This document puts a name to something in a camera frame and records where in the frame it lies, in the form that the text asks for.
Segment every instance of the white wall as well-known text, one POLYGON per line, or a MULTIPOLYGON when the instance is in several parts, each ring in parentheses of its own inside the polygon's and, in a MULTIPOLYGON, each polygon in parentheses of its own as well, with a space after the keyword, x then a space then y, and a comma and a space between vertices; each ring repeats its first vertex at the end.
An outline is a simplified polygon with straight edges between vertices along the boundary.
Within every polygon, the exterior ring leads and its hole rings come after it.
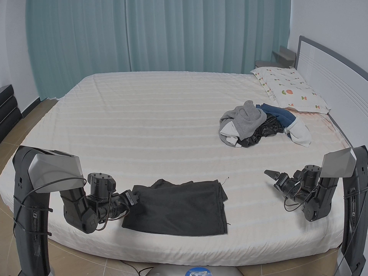
POLYGON ((0 86, 12 84, 24 111, 38 98, 25 31, 26 0, 0 0, 0 86))
POLYGON ((368 71, 368 0, 292 0, 288 48, 303 35, 368 71))

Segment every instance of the floor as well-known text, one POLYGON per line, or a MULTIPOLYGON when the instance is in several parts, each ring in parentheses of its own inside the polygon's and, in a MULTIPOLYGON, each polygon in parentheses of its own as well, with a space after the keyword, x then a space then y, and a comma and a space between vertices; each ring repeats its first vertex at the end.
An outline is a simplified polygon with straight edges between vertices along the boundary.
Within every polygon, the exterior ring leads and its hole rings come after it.
MULTIPOLYGON (((25 136, 55 105, 56 100, 44 100, 22 119, 0 143, 0 172, 22 143, 25 136)), ((12 234, 13 214, 0 197, 0 276, 16 276, 20 271, 16 241, 12 234)), ((56 276, 134 276, 134 269, 119 260, 101 258, 48 241, 50 264, 56 276)), ((244 276, 332 276, 337 259, 337 248, 324 254, 306 256, 282 262, 238 267, 244 276)), ((128 262, 141 270, 157 264, 128 262)))

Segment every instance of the bed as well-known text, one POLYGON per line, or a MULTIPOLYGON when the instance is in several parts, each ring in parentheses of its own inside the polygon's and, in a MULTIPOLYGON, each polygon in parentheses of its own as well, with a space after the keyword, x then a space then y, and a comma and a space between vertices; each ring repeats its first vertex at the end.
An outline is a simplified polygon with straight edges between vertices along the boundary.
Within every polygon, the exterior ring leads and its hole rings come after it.
MULTIPOLYGON (((300 43, 298 71, 307 81, 317 77, 327 82, 325 75, 310 71, 314 70, 313 60, 319 66, 326 62, 325 58, 315 58, 326 49, 314 47, 310 40, 303 42, 306 45, 300 43), (314 54, 309 46, 315 48, 314 54)), ((329 70, 336 72, 334 66, 329 70)), ((324 97, 325 87, 316 90, 324 97)), ((52 193, 50 207, 54 212, 48 221, 52 239, 108 258, 184 265, 252 265, 337 247, 343 238, 342 183, 336 189, 330 214, 308 222, 301 211, 285 212, 281 194, 263 172, 271 169, 293 174, 306 164, 320 165, 325 153, 349 147, 349 136, 344 137, 327 115, 296 113, 312 134, 308 148, 293 143, 285 134, 262 138, 251 148, 226 146, 218 137, 219 118, 248 99, 270 104, 253 75, 128 72, 84 78, 22 144, 75 154, 85 176, 109 173, 119 192, 136 184, 150 186, 160 178, 175 184, 218 179, 228 195, 225 213, 230 225, 225 235, 181 237, 136 232, 122 228, 121 221, 113 221, 104 231, 87 235, 65 222, 60 195, 52 193)), ((335 107, 333 101, 328 104, 335 107)), ((338 118, 338 111, 332 112, 338 118)), ((337 124, 346 126, 345 121, 337 124)), ((0 182, 1 196, 12 209, 11 159, 0 182)))

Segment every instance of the curtain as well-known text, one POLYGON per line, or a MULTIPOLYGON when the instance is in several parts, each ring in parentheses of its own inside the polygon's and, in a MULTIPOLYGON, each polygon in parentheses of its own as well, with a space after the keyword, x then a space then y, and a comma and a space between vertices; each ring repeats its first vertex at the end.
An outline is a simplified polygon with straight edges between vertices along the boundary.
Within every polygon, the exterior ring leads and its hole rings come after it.
POLYGON ((27 0, 41 99, 116 71, 249 73, 286 46, 291 0, 27 0))

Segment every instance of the white headboard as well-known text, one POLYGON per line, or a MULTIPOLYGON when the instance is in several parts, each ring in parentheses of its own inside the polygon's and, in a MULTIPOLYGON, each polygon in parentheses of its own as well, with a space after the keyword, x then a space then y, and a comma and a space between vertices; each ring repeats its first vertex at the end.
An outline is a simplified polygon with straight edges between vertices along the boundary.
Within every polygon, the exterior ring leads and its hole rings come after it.
POLYGON ((303 36, 295 67, 331 107, 330 118, 350 144, 368 146, 368 73, 303 36))

